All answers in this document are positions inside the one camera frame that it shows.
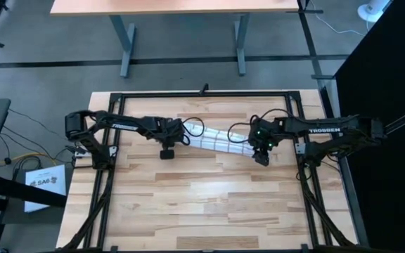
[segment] desk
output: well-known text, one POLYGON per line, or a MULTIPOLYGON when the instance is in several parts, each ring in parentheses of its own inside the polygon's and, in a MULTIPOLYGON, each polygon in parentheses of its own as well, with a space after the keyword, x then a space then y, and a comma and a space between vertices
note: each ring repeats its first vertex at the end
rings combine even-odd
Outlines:
MULTIPOLYGON (((324 117, 317 90, 301 90, 300 95, 307 119, 324 117)), ((95 92, 89 109, 107 110, 109 99, 110 93, 95 92)), ((124 115, 201 117, 206 127, 226 131, 233 123, 247 122, 253 114, 261 115, 272 108, 286 108, 284 98, 213 97, 208 93, 207 97, 192 98, 128 98, 124 115)), ((285 115, 273 112, 266 118, 279 116, 285 115)), ((246 134, 248 128, 239 126, 235 132, 246 134)), ((109 140, 114 132, 110 131, 109 140)), ((102 137, 102 131, 96 133, 100 142, 102 137)), ((329 135, 311 136, 312 141, 318 142, 328 138, 329 135)), ((125 251, 310 246, 301 185, 295 178, 298 168, 292 141, 282 141, 273 149, 268 167, 255 163, 251 157, 182 145, 174 148, 175 159, 159 160, 160 150, 155 141, 120 132, 105 250, 113 245, 125 251)), ((78 160, 77 166, 91 164, 86 159, 78 160)), ((330 160, 325 162, 336 166, 330 160)), ((95 174, 94 169, 75 170, 57 247, 70 241, 87 217, 95 174)), ((356 242, 338 171, 322 164, 318 177, 328 215, 349 240, 356 242)), ((97 219, 91 246, 96 245, 98 225, 97 219)), ((315 227, 323 243, 317 216, 315 227)))
POLYGON ((120 15, 158 13, 242 13, 234 23, 238 72, 246 74, 245 37, 251 12, 297 11, 297 0, 55 0, 51 15, 109 15, 123 47, 120 75, 127 77, 135 25, 126 31, 120 15))

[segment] metal bracket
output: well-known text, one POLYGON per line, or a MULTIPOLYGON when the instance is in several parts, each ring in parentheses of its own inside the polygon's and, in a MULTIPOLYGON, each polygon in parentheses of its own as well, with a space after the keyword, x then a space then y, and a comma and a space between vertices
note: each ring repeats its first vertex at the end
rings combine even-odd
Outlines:
POLYGON ((303 155, 306 153, 306 143, 296 143, 295 150, 297 155, 303 155))

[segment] floor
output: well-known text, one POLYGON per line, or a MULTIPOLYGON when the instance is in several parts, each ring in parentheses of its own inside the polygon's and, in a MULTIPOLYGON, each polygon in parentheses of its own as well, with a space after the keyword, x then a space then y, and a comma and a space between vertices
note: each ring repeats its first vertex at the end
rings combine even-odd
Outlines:
MULTIPOLYGON (((366 33, 356 14, 367 0, 316 0, 319 16, 339 30, 366 33)), ((119 60, 122 49, 107 17, 51 17, 52 0, 11 0, 0 17, 0 63, 81 60, 119 60)), ((319 55, 350 54, 362 40, 355 33, 336 34, 314 14, 306 14, 319 55)), ((134 59, 234 56, 233 25, 229 13, 191 15, 134 15, 125 23, 138 27, 134 59)), ((308 55, 298 14, 253 14, 245 42, 247 56, 308 55)), ((320 60, 322 74, 335 74, 343 60, 320 60)), ((250 61, 239 77, 235 62, 132 65, 128 79, 119 77, 119 65, 72 67, 4 67, 0 65, 0 98, 11 108, 63 133, 63 117, 87 107, 93 91, 189 90, 208 83, 211 89, 317 89, 323 82, 310 60, 250 61)), ((25 117, 9 114, 6 126, 42 144, 56 154, 66 142, 25 117)), ((26 153, 9 140, 11 157, 26 153)), ((0 143, 0 160, 7 156, 0 143)), ((70 159, 68 154, 63 160, 70 159)), ((11 168, 0 168, 9 177, 11 168)), ((1 247, 12 253, 52 250, 59 223, 11 224, 1 247)))

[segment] white fan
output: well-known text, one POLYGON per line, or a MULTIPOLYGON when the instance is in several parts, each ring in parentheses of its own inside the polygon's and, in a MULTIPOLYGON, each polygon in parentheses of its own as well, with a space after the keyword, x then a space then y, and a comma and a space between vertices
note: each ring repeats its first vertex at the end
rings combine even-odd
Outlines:
POLYGON ((366 22, 376 22, 384 13, 384 8, 390 0, 371 0, 368 4, 361 5, 357 13, 366 22))

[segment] metal table leg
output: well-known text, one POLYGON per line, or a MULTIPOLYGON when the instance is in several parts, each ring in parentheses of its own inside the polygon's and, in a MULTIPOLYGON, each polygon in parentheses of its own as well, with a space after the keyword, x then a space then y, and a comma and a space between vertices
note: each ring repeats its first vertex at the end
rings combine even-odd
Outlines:
POLYGON ((246 37, 246 29, 248 28, 249 21, 250 21, 250 14, 244 13, 240 16, 240 21, 234 22, 234 27, 236 30, 238 74, 241 77, 246 74, 245 37, 246 37))
POLYGON ((129 72, 129 61, 131 60, 132 51, 134 50, 135 25, 129 24, 126 32, 126 28, 124 28, 121 16, 110 15, 109 17, 118 35, 118 39, 120 39, 124 51, 120 76, 127 78, 129 72))

